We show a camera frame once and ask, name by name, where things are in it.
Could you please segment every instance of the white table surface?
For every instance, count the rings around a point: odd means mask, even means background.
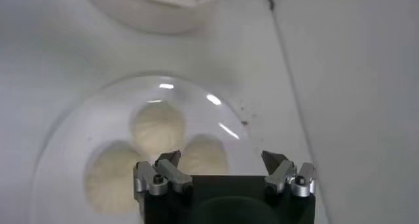
[[[0,0],[0,216],[28,223],[36,163],[54,127],[117,79],[159,73],[202,85],[247,121],[254,151],[311,160],[265,0],[220,0],[204,27],[153,35],[87,0]],[[326,223],[318,195],[316,223]]]

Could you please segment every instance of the white bowl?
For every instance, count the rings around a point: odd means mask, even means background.
[[[217,0],[179,7],[151,0],[91,0],[97,8],[129,26],[154,33],[180,33],[209,19]]]

